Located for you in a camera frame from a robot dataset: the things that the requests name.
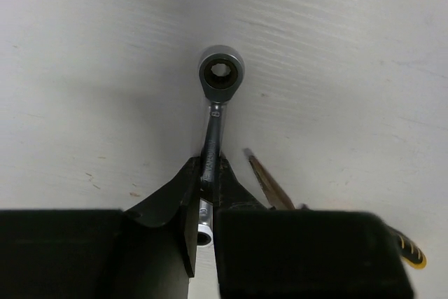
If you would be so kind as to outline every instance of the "metal tool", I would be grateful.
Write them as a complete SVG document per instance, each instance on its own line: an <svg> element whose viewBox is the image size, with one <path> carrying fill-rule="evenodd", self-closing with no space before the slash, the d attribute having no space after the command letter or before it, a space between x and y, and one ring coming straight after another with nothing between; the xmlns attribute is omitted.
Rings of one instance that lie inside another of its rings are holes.
<svg viewBox="0 0 448 299"><path fill-rule="evenodd" d="M202 193L212 195L219 170L218 159L225 122L225 108L237 91L244 77L244 62L241 55L227 46L207 48L199 61L199 79L205 97L209 100L207 128L201 152ZM201 200L199 208L198 246L213 243L211 229L212 206Z"/></svg>
<svg viewBox="0 0 448 299"><path fill-rule="evenodd" d="M244 150L246 157L251 164L267 201L278 210L293 210L295 206L289 196L284 192L272 175L263 167L261 162L254 156L251 150ZM406 235L388 225L391 234L397 240L397 246L402 258L415 269L423 269L426 266L426 257L421 249Z"/></svg>

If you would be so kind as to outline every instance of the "wood grain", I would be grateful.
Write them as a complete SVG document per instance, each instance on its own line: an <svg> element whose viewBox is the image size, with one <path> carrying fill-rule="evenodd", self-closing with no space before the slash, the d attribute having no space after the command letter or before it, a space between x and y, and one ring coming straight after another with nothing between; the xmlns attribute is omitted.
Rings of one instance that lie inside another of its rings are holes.
<svg viewBox="0 0 448 299"><path fill-rule="evenodd" d="M419 298L448 298L446 0L0 4L0 207L150 195L198 152L198 55L228 44L247 65L224 137L239 180L262 200L249 147L295 203L379 214L428 257ZM190 297L217 298L199 256Z"/></svg>

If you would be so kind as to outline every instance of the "silver wrench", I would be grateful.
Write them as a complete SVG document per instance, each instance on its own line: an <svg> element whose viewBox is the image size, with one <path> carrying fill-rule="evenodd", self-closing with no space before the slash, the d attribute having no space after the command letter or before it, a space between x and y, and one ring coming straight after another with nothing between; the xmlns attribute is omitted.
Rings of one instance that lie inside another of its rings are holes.
<svg viewBox="0 0 448 299"><path fill-rule="evenodd" d="M207 48L199 61L199 79L205 97L209 100L207 129L201 152L201 189L213 193L219 171L219 157L227 103L236 93L244 77L241 55L227 46ZM211 224L212 206L201 200L199 207L198 246L213 243Z"/></svg>

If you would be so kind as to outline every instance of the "black and yellow handle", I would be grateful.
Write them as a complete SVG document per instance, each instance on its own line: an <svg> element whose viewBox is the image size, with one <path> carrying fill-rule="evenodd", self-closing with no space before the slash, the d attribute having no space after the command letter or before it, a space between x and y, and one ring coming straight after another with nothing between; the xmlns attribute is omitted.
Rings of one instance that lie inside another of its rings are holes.
<svg viewBox="0 0 448 299"><path fill-rule="evenodd" d="M392 227L389 229L397 240L403 259L414 269L423 269L426 266L426 257L421 249L402 232Z"/></svg>

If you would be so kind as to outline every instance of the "wrench head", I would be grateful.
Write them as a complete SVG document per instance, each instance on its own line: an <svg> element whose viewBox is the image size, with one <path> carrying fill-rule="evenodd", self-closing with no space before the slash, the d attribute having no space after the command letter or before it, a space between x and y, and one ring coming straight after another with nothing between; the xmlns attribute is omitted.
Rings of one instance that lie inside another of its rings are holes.
<svg viewBox="0 0 448 299"><path fill-rule="evenodd" d="M241 55L228 46L208 47L199 61L199 79L210 102L226 103L243 81L244 62Z"/></svg>

